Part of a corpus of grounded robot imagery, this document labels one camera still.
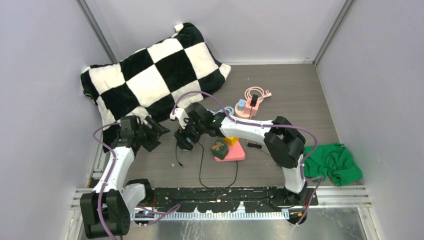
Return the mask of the dark green cube socket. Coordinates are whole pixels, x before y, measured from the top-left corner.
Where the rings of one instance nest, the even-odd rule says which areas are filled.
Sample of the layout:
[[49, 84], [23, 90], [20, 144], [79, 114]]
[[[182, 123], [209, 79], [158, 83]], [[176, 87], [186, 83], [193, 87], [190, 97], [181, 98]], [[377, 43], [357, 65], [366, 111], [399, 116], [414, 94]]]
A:
[[219, 159], [223, 160], [229, 153], [229, 146], [222, 140], [217, 140], [211, 147], [212, 155]]

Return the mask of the yellow cube socket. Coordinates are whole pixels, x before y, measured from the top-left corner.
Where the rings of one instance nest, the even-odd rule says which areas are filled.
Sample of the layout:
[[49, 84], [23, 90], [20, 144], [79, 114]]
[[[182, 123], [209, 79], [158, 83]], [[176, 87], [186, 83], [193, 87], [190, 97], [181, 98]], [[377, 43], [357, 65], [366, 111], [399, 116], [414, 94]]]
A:
[[237, 144], [237, 142], [239, 141], [239, 138], [238, 137], [224, 137], [223, 141], [227, 145], [234, 147]]

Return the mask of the light blue plug adapter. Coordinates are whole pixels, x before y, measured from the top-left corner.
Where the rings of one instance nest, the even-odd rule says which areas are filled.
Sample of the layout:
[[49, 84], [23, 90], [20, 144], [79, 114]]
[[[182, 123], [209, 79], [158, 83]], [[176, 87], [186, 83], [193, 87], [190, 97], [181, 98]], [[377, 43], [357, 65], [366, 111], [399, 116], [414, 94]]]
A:
[[244, 99], [240, 99], [237, 103], [237, 111], [243, 113], [245, 109], [246, 101]]

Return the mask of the pink cube socket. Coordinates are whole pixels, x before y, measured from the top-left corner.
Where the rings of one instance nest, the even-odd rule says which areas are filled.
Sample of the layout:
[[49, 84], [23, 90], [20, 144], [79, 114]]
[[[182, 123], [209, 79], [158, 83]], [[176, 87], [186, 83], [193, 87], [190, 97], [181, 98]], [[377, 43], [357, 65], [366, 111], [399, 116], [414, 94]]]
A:
[[243, 107], [243, 113], [245, 115], [247, 115], [247, 117], [249, 119], [255, 117], [257, 115], [258, 109], [259, 109], [259, 105], [260, 105], [260, 101], [257, 100], [254, 106], [251, 106], [251, 98], [248, 98], [245, 102], [245, 105]]

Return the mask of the light blue power strip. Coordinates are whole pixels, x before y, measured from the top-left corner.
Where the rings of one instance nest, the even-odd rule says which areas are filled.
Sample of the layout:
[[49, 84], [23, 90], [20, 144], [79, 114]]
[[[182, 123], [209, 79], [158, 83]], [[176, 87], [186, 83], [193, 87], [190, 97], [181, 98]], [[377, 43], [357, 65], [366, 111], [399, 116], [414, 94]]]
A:
[[223, 113], [223, 112], [226, 112], [229, 115], [235, 114], [235, 109], [231, 106], [226, 106], [226, 107], [224, 107], [224, 109], [220, 109], [218, 111], [213, 111], [213, 110], [210, 110], [210, 109], [208, 111], [211, 112], [212, 114]]

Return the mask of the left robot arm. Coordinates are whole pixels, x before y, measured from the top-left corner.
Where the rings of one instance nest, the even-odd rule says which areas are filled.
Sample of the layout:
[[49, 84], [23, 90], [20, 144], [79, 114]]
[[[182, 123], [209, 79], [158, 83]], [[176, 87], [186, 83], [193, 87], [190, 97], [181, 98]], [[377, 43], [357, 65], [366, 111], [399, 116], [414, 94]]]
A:
[[106, 168], [93, 190], [82, 194], [79, 200], [88, 239], [122, 239], [129, 232], [131, 213], [136, 206], [148, 207], [153, 202], [153, 190], [147, 179], [124, 183], [140, 147], [151, 152], [160, 145], [160, 137], [170, 132], [150, 116], [145, 120], [135, 115], [125, 116], [114, 125], [119, 128], [110, 145], [96, 139], [109, 150]]

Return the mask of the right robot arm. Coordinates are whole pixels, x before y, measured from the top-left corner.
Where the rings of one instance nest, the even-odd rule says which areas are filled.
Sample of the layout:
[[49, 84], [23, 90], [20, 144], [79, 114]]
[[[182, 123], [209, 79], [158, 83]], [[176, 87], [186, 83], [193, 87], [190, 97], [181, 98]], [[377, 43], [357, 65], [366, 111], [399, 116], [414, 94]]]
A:
[[174, 137], [181, 150], [191, 151], [204, 134], [236, 137], [263, 145], [282, 168], [287, 202], [299, 205], [305, 199], [307, 184], [301, 172], [301, 160], [306, 140], [285, 117], [277, 116], [267, 121], [239, 118], [225, 111], [212, 113], [196, 102], [187, 108], [173, 109], [170, 119], [179, 123]]

